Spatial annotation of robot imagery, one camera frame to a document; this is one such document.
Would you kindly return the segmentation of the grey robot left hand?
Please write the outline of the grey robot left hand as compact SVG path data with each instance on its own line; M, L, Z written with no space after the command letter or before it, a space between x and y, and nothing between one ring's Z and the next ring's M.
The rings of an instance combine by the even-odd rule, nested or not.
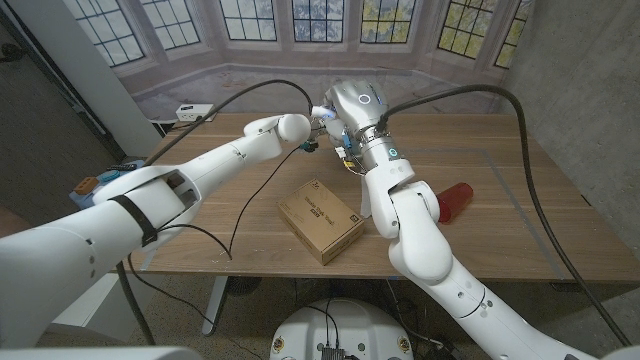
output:
M345 129L346 125L340 119L313 117L308 141L310 143L317 143L319 137L326 136L334 147L343 147L343 133Z

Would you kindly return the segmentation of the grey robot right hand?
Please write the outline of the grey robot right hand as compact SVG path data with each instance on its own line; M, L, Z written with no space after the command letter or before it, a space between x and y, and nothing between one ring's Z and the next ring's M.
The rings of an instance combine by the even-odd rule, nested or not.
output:
M324 105L335 112L332 120L325 121L330 142L335 146L355 147L356 143L369 146L382 142L395 145L390 135L376 130L389 104L381 86L369 81L343 81L326 91Z

